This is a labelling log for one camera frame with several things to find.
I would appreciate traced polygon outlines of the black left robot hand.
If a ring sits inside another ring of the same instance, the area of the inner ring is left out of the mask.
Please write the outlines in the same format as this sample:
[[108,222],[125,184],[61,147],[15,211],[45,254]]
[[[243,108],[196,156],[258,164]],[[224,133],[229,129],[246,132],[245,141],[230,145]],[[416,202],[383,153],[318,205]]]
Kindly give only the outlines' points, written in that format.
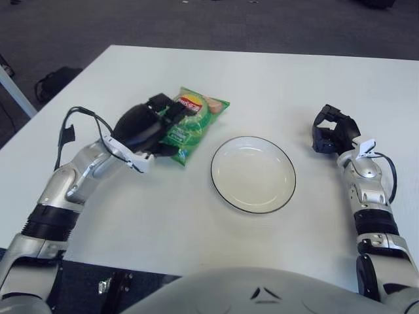
[[179,150],[178,145],[165,144],[163,139],[182,119],[195,114],[182,103],[158,94],[128,110],[118,120],[111,136],[135,153],[173,156]]

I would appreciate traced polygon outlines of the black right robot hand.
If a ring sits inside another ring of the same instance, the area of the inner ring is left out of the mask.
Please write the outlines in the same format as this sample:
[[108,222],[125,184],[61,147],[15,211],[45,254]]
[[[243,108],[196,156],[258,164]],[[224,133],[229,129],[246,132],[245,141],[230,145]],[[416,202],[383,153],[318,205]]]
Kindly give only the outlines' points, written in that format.
[[[335,128],[320,127],[323,121],[334,122]],[[353,139],[360,135],[356,122],[350,116],[326,104],[312,126],[312,148],[318,153],[341,155],[353,149]]]

